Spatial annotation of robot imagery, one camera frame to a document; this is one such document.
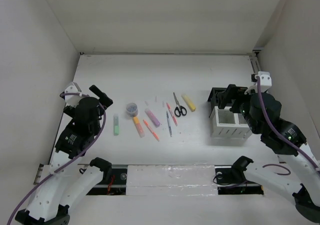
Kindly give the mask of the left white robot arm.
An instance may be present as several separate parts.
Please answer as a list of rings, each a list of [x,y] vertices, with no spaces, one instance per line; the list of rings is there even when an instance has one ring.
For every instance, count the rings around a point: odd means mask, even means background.
[[[66,103],[63,112],[71,121],[56,142],[48,175],[21,200],[8,224],[15,220],[22,225],[67,225],[72,208],[95,185],[111,179],[112,164],[96,157],[80,178],[70,184],[78,163],[100,137],[106,124],[106,109],[113,104],[97,86],[92,85],[89,90],[94,97],[82,93],[72,82],[60,94]]]

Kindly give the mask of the blue pen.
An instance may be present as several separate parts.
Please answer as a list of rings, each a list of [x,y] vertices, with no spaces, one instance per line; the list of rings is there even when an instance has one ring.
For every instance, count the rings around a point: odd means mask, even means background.
[[[166,119],[167,119],[167,126],[168,126],[169,135],[170,135],[170,137],[172,137],[172,127],[171,127],[168,111],[166,111]]]

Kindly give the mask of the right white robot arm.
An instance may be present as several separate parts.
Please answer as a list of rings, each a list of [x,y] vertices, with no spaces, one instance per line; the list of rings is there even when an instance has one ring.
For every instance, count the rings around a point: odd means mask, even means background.
[[[246,92],[246,87],[230,84],[217,94],[217,105],[243,116],[253,134],[260,136],[277,157],[286,163],[298,181],[269,171],[253,159],[240,156],[226,172],[221,183],[228,185],[256,183],[289,201],[310,222],[320,222],[320,163],[314,158],[301,130],[292,122],[280,117],[282,105],[271,94]]]

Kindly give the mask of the red pen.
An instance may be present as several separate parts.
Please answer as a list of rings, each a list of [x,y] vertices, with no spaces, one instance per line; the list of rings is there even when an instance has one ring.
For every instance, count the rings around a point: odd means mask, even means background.
[[[167,106],[167,108],[168,108],[168,111],[169,111],[169,113],[170,113],[170,115],[171,115],[171,117],[172,117],[172,120],[173,120],[174,124],[177,126],[177,125],[178,125],[178,122],[177,122],[177,119],[176,119],[176,117],[175,117],[172,109],[171,109],[171,106],[170,106],[168,103],[166,103],[166,106]]]

